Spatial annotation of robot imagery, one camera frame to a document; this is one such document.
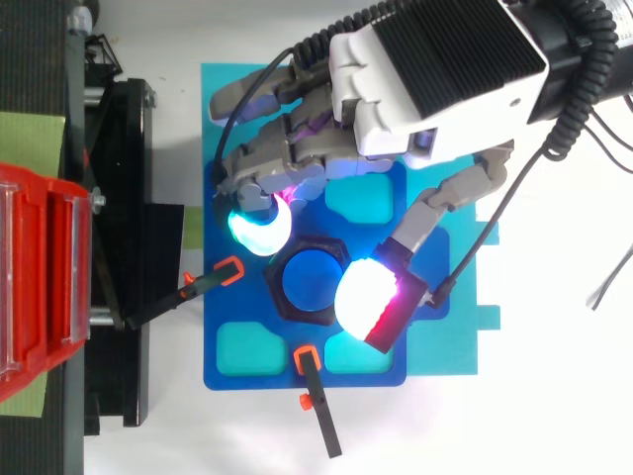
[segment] cyan light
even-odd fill
[[[273,196],[277,201],[277,216],[266,225],[252,223],[235,211],[228,215],[228,228],[235,240],[255,255],[274,254],[290,237],[293,224],[290,208],[281,197]]]
[[[334,297],[336,319],[355,338],[364,340],[398,293],[396,275],[374,259],[352,262]]]

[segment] blue board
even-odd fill
[[[202,65],[205,177],[210,176],[210,162],[222,132],[209,120],[211,96],[255,67]],[[270,118],[236,127],[226,150],[251,140],[268,120]],[[325,193],[294,217],[293,233],[341,238],[352,259],[366,257],[391,233],[421,189],[436,186],[441,179],[467,166],[468,161],[469,158],[462,158],[418,172],[396,163],[383,175],[331,182]],[[209,204],[212,197],[213,189],[206,179],[205,204]],[[447,217],[442,228],[429,237],[416,255],[411,270],[434,288],[468,249],[480,229],[473,207]],[[475,271],[471,265],[455,287],[450,303],[438,311],[419,308],[407,332],[390,353],[383,355],[343,332],[338,323],[319,327],[281,319],[263,276],[269,259],[250,254],[223,234],[215,223],[211,206],[205,206],[204,243],[205,271],[229,255],[237,255],[246,268],[246,275],[240,281],[205,296],[204,379],[211,389],[303,387],[305,382],[296,374],[292,352],[306,343],[316,346],[323,361],[321,378],[328,387],[395,386],[401,384],[407,374],[474,374],[477,372],[478,330],[499,327],[497,308],[477,306]],[[286,269],[289,275],[284,274],[289,297],[292,294],[300,305],[314,305],[315,301],[325,305],[332,299],[331,289],[335,288],[340,272],[327,262],[327,256],[312,254],[301,260],[303,265],[289,265]],[[309,283],[316,279],[323,283],[319,295],[310,295],[308,284],[298,285],[298,282]]]

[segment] robotic hand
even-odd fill
[[[212,120],[226,124],[213,180],[216,205],[229,210],[233,235],[254,253],[270,255],[288,239],[291,214],[328,180],[385,172],[398,156],[421,169],[472,153],[473,166],[422,191],[392,235],[341,279],[334,303],[339,322],[388,351],[420,302],[444,302],[538,157],[565,158],[592,106],[631,90],[633,42],[620,41],[618,49],[614,32],[633,16],[622,17],[628,0],[606,1],[620,15],[617,24],[599,0],[382,3],[221,89],[210,105]],[[276,68],[290,52],[291,64]],[[233,123],[274,114],[298,99],[291,113],[222,161]],[[412,256],[444,213],[498,190],[521,129],[556,117],[491,225],[431,293],[407,271]],[[373,298],[358,299],[360,286]]]

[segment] black metal frame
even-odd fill
[[[95,220],[93,233],[93,302],[110,308],[115,325],[93,328],[86,347],[49,372],[41,418],[0,417],[1,474],[79,475],[84,429],[98,433],[100,415],[122,415],[125,426],[142,423],[147,416],[148,327],[132,331],[124,318],[177,288],[184,207],[146,204],[149,86],[137,79],[113,83],[110,75],[106,86],[112,101],[108,107],[104,103],[106,114],[101,121],[95,121],[92,111],[86,117],[85,39],[66,32],[66,16],[78,3],[4,2],[0,110],[65,117],[59,176],[89,191],[104,189],[108,204]],[[122,117],[119,149],[108,149],[117,130],[109,129],[109,121],[120,127]],[[130,166],[124,167],[129,171],[125,178],[118,175],[123,180],[119,187],[117,175],[104,171],[114,160]],[[127,218],[117,222],[117,213]],[[123,241],[128,243],[126,252],[117,253]]]
[[[178,284],[184,207],[148,203],[151,92],[142,79],[110,82],[99,106],[86,109],[82,178],[106,197],[94,218],[93,306],[113,319],[86,343],[87,435],[99,433],[100,416],[123,416],[124,427],[147,417],[149,326],[133,330],[126,318]]]

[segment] black bracket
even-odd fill
[[[336,428],[334,427],[334,421],[332,420],[332,414],[329,411],[327,405],[327,397],[323,390],[323,384],[318,375],[317,362],[315,361],[316,350],[303,350],[299,349],[299,361],[298,370],[300,374],[303,372],[306,376],[308,383],[308,398],[303,395],[302,407],[305,410],[312,408],[315,410],[316,418],[318,419],[318,425],[320,426],[320,432],[323,435],[323,441],[325,442],[325,448],[327,449],[327,455],[329,458],[334,458],[341,455],[343,452],[338,442],[338,435],[336,435]]]

